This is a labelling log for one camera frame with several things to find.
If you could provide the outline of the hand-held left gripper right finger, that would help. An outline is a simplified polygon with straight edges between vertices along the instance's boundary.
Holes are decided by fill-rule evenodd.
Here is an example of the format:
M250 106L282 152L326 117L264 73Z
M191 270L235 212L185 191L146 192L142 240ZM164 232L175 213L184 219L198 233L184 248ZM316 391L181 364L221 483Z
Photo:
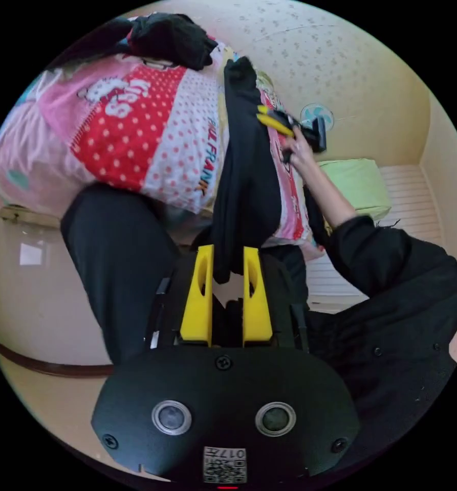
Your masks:
M243 267L243 342L270 342L273 330L258 249L244 248Z

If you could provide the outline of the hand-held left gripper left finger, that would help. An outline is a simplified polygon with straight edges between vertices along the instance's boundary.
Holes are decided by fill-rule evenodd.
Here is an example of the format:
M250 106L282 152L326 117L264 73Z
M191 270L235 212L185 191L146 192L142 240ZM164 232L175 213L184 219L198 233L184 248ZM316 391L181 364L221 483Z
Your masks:
M180 328L184 343L212 342L214 246L201 246L196 254Z

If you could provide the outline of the person's right hand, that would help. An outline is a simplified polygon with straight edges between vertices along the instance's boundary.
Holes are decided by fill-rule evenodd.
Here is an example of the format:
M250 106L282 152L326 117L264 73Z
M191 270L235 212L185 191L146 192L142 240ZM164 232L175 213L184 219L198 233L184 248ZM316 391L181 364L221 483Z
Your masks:
M291 165L300 174L303 174L311 167L316 167L317 162L314 158L313 151L303 136L300 128L297 125L294 125L292 131L293 136L286 137L283 148L290 153Z

